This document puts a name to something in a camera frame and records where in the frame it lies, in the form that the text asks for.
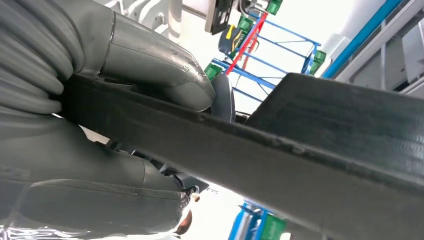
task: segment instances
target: red pole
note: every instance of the red pole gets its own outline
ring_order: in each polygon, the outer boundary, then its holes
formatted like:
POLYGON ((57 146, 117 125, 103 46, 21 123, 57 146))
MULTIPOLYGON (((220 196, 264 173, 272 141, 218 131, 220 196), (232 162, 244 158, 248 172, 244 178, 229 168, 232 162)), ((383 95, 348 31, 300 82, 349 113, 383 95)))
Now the red pole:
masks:
POLYGON ((258 20, 258 23, 254 26, 254 28, 251 30, 250 35, 247 37, 247 40, 244 42, 244 44, 241 46, 240 51, 238 52, 237 56, 232 61, 231 65, 228 67, 228 69, 225 71, 225 75, 228 75, 233 71, 234 67, 236 66, 237 62, 242 57, 243 53, 246 51, 246 48, 248 47, 249 43, 251 42, 253 37, 256 37, 256 34, 259 33, 259 31, 262 29, 262 26, 264 25, 265 19, 267 18, 268 13, 264 13, 258 20))

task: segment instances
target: blue shelving frame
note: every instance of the blue shelving frame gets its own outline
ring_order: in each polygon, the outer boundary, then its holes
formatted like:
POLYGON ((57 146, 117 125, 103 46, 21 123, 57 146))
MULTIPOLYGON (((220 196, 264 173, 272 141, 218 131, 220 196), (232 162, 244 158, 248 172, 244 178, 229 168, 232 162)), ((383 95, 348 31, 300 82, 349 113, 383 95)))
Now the blue shelving frame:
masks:
MULTIPOLYGON (((320 43, 318 43, 318 42, 316 42, 316 41, 314 41, 314 40, 311 40, 311 39, 309 39, 308 37, 305 37, 305 36, 303 36, 303 35, 300 35, 300 34, 298 34, 298 33, 296 33, 296 32, 294 32, 294 31, 291 31, 291 30, 289 30, 289 29, 287 29, 287 28, 285 28, 285 27, 283 27, 283 26, 281 26, 281 25, 278 25, 278 24, 276 24, 276 23, 274 23, 274 22, 272 22, 272 21, 269 21, 269 20, 264 20, 264 24, 269 24, 269 25, 271 25, 271 26, 274 26, 274 27, 276 27, 276 28, 278 28, 278 29, 280 29, 280 30, 282 30, 282 31, 285 31, 285 32, 287 32, 287 33, 289 33, 289 34, 291 34, 291 35, 294 35, 294 36, 296 36, 296 37, 298 37, 298 38, 300 38, 300 39, 302 39, 302 40, 299 40, 299 41, 292 41, 292 42, 298 42, 298 43, 301 43, 301 42, 306 42, 306 43, 311 43, 311 50, 309 51, 309 54, 307 54, 307 55, 303 55, 303 54, 301 54, 301 53, 299 53, 299 52, 296 52, 295 50, 292 50, 292 49, 290 49, 290 48, 288 48, 288 47, 286 47, 286 46, 283 46, 283 45, 281 45, 281 43, 289 43, 289 41, 287 41, 287 42, 281 42, 281 41, 279 41, 279 42, 276 42, 276 41, 273 41, 273 40, 270 40, 270 39, 268 39, 268 38, 266 38, 266 37, 264 37, 264 36, 262 36, 262 35, 260 35, 260 33, 259 32, 255 32, 255 30, 257 29, 257 24, 259 23, 259 19, 260 19, 260 16, 258 16, 258 15, 254 15, 254 14, 250 14, 252 17, 254 17, 254 18, 256 18, 256 23, 255 23, 255 25, 253 25, 253 27, 251 28, 251 30, 249 31, 249 33, 248 33, 248 35, 246 36, 246 38, 245 38, 245 40, 244 40, 244 42, 241 44, 241 46, 243 46, 245 43, 246 43, 246 41, 248 40, 248 39, 250 39, 249 37, 251 36, 251 35, 255 35, 255 37, 256 38, 258 38, 258 39, 260 39, 260 40, 264 40, 265 42, 267 42, 267 43, 271 43, 272 45, 274 45, 274 46, 276 46, 276 47, 279 47, 279 48, 281 48, 281 49, 283 49, 283 50, 285 50, 285 51, 288 51, 288 52, 290 52, 290 53, 292 53, 292 54, 294 54, 294 55, 296 55, 296 56, 298 56, 298 57, 301 57, 301 58, 304 58, 304 62, 303 62, 303 66, 301 66, 301 68, 299 67, 299 73, 302 73, 302 74, 309 74, 310 73, 310 71, 311 71, 311 67, 312 67, 312 64, 314 63, 314 57, 315 57, 315 54, 316 54, 316 52, 317 52, 317 48, 319 47, 319 46, 321 46, 321 44, 320 43)), ((236 52, 237 53, 239 53, 240 52, 240 48, 236 48, 236 52)), ((264 60, 264 59, 261 59, 261 58, 259 58, 259 57, 256 57, 256 56, 254 56, 253 54, 251 54, 251 53, 248 53, 248 52, 242 52, 242 54, 244 55, 244 56, 247 56, 247 57, 249 57, 249 58, 252 58, 252 59, 254 59, 254 60, 256 60, 256 61, 258 61, 258 62, 260 62, 260 63, 262 63, 262 64, 265 64, 266 66, 269 66, 269 67, 271 67, 271 68, 273 68, 273 69, 275 69, 275 70, 277 70, 277 71, 279 71, 279 72, 281 72, 281 73, 283 73, 283 74, 287 74, 288 72, 287 71, 285 71, 283 68, 281 68, 281 67, 279 67, 279 66, 275 66, 275 65, 273 65, 273 64, 270 64, 269 62, 267 62, 266 60, 264 60)), ((254 75, 254 74, 252 74, 252 73, 250 73, 250 72, 248 72, 248 71, 246 71, 246 70, 244 70, 244 69, 242 69, 241 67, 239 67, 238 65, 235 65, 234 66, 234 68, 231 68, 230 66, 231 66, 231 63, 229 63, 229 62, 227 62, 227 61, 225 61, 225 60, 219 60, 219 59, 217 59, 217 58, 214 58, 213 60, 212 60, 212 63, 213 64, 215 64, 215 65, 218 65, 218 66, 220 66, 220 67, 222 67, 222 68, 224 68, 225 69, 225 71, 227 70, 227 69, 231 69, 231 72, 234 72, 234 73, 236 73, 236 74, 239 74, 239 75, 241 75, 241 76, 243 76, 243 77, 246 77, 246 78, 248 78, 248 79, 250 79, 250 80, 252 80, 252 81, 254 81, 254 82, 256 82, 259 86, 264 86, 264 87, 267 87, 267 88, 269 88, 269 89, 271 89, 271 90, 273 90, 275 87, 276 87, 276 85, 275 84, 272 84, 271 82, 269 82, 269 81, 267 81, 267 80, 265 80, 267 77, 258 77, 258 76, 256 76, 256 75, 254 75)), ((235 92, 237 92, 237 93, 240 93, 240 94, 242 94, 242 95, 244 95, 244 96, 246 96, 246 97, 249 97, 249 98, 251 98, 251 99, 253 99, 253 100, 256 100, 256 101, 258 101, 258 102, 262 102, 262 100, 261 99, 259 99, 258 97, 255 97, 255 96, 253 96, 253 95, 251 95, 251 94, 249 94, 249 93, 247 93, 247 92, 244 92, 244 91, 242 91, 242 90, 240 90, 240 89, 238 89, 237 87, 233 87, 233 90, 235 91, 235 92)))

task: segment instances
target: gray flexible hose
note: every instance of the gray flexible hose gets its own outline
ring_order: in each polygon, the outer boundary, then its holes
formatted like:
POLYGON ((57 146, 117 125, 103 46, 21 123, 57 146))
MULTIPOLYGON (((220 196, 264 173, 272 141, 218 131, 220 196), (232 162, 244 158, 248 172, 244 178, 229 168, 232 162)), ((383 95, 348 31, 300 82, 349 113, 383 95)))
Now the gray flexible hose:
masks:
POLYGON ((34 114, 61 110, 49 94, 78 72, 84 52, 72 22, 47 0, 0 0, 0 106, 34 114))

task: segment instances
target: metal rail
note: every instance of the metal rail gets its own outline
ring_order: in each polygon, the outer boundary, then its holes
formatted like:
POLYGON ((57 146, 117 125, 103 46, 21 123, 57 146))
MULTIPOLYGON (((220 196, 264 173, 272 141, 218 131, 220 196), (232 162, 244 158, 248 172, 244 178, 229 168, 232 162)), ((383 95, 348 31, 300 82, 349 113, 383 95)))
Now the metal rail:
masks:
POLYGON ((335 78, 339 82, 349 79, 390 40, 409 20, 424 8, 424 0, 411 0, 375 38, 352 60, 352 62, 335 78))

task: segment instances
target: green label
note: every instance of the green label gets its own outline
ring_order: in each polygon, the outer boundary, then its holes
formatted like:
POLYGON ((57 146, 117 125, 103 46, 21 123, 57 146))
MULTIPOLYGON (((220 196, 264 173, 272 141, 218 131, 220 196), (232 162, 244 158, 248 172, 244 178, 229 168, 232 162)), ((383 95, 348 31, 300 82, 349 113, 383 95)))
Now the green label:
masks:
POLYGON ((273 215, 268 215, 260 240, 280 240, 281 234, 286 229, 286 224, 286 221, 273 215))

